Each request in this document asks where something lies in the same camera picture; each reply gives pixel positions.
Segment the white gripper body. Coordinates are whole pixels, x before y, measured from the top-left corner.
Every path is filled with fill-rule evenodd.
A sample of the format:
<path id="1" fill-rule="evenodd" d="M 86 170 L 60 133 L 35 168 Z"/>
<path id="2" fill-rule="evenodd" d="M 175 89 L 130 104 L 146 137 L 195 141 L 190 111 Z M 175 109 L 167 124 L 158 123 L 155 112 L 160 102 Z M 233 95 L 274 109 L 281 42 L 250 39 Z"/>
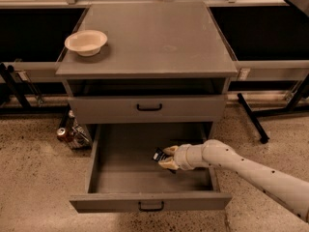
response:
<path id="1" fill-rule="evenodd" d="M 176 166 L 181 170 L 193 170 L 198 167 L 206 167 L 203 160 L 203 145 L 184 144 L 178 147 L 174 154 Z"/>

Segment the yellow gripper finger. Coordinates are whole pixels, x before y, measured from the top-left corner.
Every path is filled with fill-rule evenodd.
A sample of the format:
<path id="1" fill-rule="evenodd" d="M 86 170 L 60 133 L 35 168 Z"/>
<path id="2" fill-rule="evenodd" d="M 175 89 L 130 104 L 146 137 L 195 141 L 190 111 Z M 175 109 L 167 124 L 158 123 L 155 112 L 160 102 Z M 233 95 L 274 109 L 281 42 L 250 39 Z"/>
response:
<path id="1" fill-rule="evenodd" d="M 174 145 L 174 146 L 164 148 L 163 153 L 168 156 L 174 156 L 177 150 L 178 150 L 178 146 Z"/>
<path id="2" fill-rule="evenodd" d="M 169 157 L 167 159 L 162 159 L 158 162 L 158 164 L 165 169 L 170 169 L 170 170 L 178 170 L 179 166 L 176 164 L 174 161 L 173 157 Z"/>

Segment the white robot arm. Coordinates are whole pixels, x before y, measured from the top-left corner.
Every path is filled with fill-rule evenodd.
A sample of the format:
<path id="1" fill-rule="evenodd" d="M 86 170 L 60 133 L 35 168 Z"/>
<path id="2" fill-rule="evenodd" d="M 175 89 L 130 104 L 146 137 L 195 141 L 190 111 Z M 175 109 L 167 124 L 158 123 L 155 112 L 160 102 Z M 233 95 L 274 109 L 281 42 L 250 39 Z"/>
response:
<path id="1" fill-rule="evenodd" d="M 235 172 L 296 217 L 309 222 L 308 182 L 246 159 L 219 140 L 167 147 L 156 160 L 162 168 L 174 171 L 220 167 Z"/>

